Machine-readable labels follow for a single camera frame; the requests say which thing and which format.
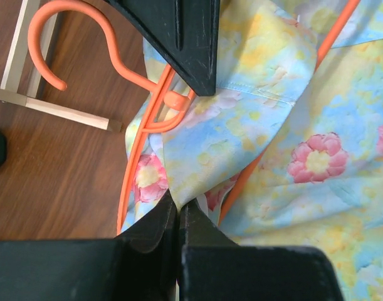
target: hanger hook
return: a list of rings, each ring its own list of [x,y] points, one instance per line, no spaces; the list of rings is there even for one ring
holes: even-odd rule
[[[108,44],[110,61],[112,62],[113,67],[116,71],[127,80],[135,83],[136,85],[150,91],[154,92],[156,84],[147,78],[139,75],[138,73],[129,70],[122,62],[120,58],[120,52],[117,46],[117,39],[115,30],[110,24],[107,17],[95,6],[83,2],[81,0],[54,0],[46,3],[42,6],[34,15],[31,20],[28,29],[28,50],[29,54],[34,62],[35,67],[45,78],[47,82],[53,85],[59,90],[66,90],[67,84],[58,78],[46,64],[42,52],[40,39],[43,27],[46,21],[52,17],[54,14],[61,11],[78,11],[79,13],[86,14],[87,16],[94,19],[101,27],[105,33],[106,41]]]

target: orange hanger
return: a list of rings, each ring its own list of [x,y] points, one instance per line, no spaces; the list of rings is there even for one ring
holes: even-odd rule
[[[166,65],[158,83],[154,83],[149,79],[139,75],[138,73],[129,70],[123,64],[120,58],[116,34],[109,20],[96,7],[81,0],[54,0],[48,2],[36,12],[29,25],[29,54],[33,59],[35,67],[38,69],[41,75],[55,88],[59,90],[65,90],[67,88],[67,84],[58,78],[55,74],[53,74],[48,65],[45,63],[41,53],[40,38],[45,22],[50,17],[52,17],[52,15],[61,11],[78,11],[94,19],[101,26],[103,32],[105,33],[110,60],[116,71],[125,79],[148,90],[152,94],[151,100],[145,110],[144,116],[142,117],[139,129],[135,136],[134,144],[130,152],[130,157],[123,179],[117,216],[117,234],[120,234],[123,222],[127,214],[130,190],[132,187],[132,181],[135,176],[135,170],[137,168],[137,164],[139,162],[145,141],[148,138],[148,134],[167,132],[168,130],[176,127],[185,116],[196,94],[192,90],[190,90],[188,96],[183,96],[177,92],[169,91],[169,86],[175,75],[175,71],[170,65]],[[161,106],[163,106],[163,104],[166,104],[168,107],[179,111],[179,113],[169,120],[165,120],[163,122],[154,122],[154,120],[157,118],[159,109]]]
[[[337,18],[335,24],[330,29],[328,35],[322,42],[321,46],[318,49],[317,53],[317,64],[315,66],[315,71],[318,69],[319,65],[322,63],[323,59],[325,58],[325,55],[327,55],[329,49],[332,47],[333,43],[336,41],[337,37],[339,36],[340,32],[343,30],[343,27],[346,25],[347,21],[350,19],[351,15],[353,14],[354,10],[359,5],[360,0],[349,0],[346,6],[344,7],[343,11],[340,13],[340,16]],[[255,167],[260,162],[263,154],[265,153],[265,150],[250,164],[247,165],[246,168],[244,168],[236,181],[236,184],[234,185],[233,189],[230,191],[228,197],[223,202],[222,208],[221,208],[221,214],[219,217],[219,224],[224,219],[226,214],[229,212],[231,206],[234,204],[235,200],[240,195],[241,191],[243,190],[244,185],[247,183],[248,178],[253,173]]]

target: floral fabric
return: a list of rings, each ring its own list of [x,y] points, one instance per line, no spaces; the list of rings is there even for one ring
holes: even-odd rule
[[[314,73],[346,2],[222,1],[218,92],[197,97],[178,128],[150,135],[124,230],[167,188],[178,208],[205,201],[217,223],[239,172],[267,148],[220,229],[241,245],[316,246],[346,300],[383,300],[383,0],[361,0]],[[157,81],[165,62],[144,51]],[[173,89],[187,92],[180,79]]]

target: pastel fabric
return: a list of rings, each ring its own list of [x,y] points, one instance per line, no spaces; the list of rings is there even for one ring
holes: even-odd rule
[[[156,172],[136,175],[139,196],[123,229],[166,187],[178,208],[203,194],[217,223],[238,173],[268,146],[220,229],[241,245],[316,246],[346,300],[383,300],[382,0],[361,0],[313,74],[346,2],[223,1],[218,93],[197,98],[178,128],[149,137],[139,170]],[[157,80],[164,61],[144,49]],[[173,87],[187,92],[181,80]],[[142,113],[127,131],[128,151]]]

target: white wooden rail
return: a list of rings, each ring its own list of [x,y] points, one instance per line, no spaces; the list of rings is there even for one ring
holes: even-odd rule
[[[38,10],[40,0],[23,0],[10,47],[8,60],[0,86],[0,101],[14,103],[26,108],[59,116],[81,124],[112,132],[123,131],[123,123],[104,117],[48,103],[36,98],[41,97],[45,81],[36,68],[33,68],[26,95],[18,94],[18,86],[23,74],[24,62],[28,53],[27,34],[29,23]],[[42,37],[41,50],[44,59],[50,61],[53,46],[58,35],[61,14],[54,15],[46,23]]]

